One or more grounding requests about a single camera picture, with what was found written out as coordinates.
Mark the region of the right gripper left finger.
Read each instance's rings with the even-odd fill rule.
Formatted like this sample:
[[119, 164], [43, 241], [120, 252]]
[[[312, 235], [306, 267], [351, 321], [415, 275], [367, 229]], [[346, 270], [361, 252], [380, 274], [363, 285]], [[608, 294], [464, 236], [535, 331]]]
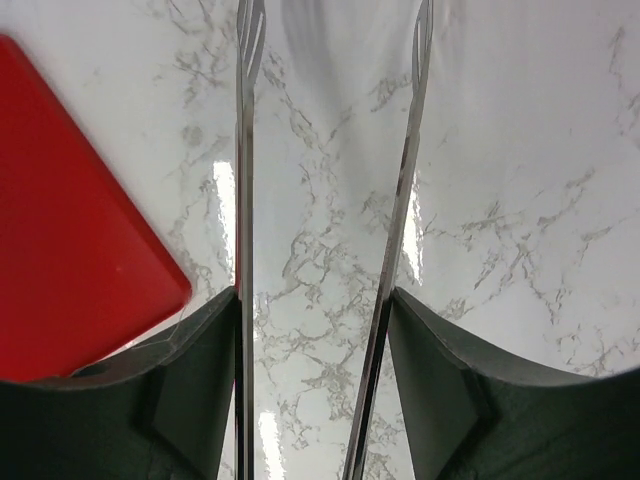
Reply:
[[229, 287], [117, 355], [1, 384], [4, 479], [214, 479], [234, 382]]

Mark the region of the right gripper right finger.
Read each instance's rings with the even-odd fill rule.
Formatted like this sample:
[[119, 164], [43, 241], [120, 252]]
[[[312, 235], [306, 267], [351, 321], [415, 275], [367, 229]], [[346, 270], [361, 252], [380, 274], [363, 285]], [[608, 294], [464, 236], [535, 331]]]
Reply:
[[593, 378], [503, 350], [404, 289], [389, 341], [419, 479], [635, 479], [639, 373]]

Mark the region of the metal tongs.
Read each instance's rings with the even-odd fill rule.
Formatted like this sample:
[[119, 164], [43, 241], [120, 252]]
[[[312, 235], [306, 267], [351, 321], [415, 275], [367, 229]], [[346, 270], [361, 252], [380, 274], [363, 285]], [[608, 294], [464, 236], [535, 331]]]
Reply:
[[[434, 4], [421, 3], [412, 41], [412, 99], [403, 146], [395, 200], [386, 242], [379, 287], [349, 437], [343, 476], [364, 474], [369, 427], [376, 398], [388, 331], [392, 291], [399, 265], [404, 227], [420, 144], [420, 128], [429, 78], [434, 29]], [[254, 476], [254, 317], [253, 317], [253, 180], [254, 87], [264, 51], [266, 11], [262, 1], [241, 1], [237, 8], [236, 37], [236, 246], [235, 287], [241, 302], [235, 347], [235, 473]]]

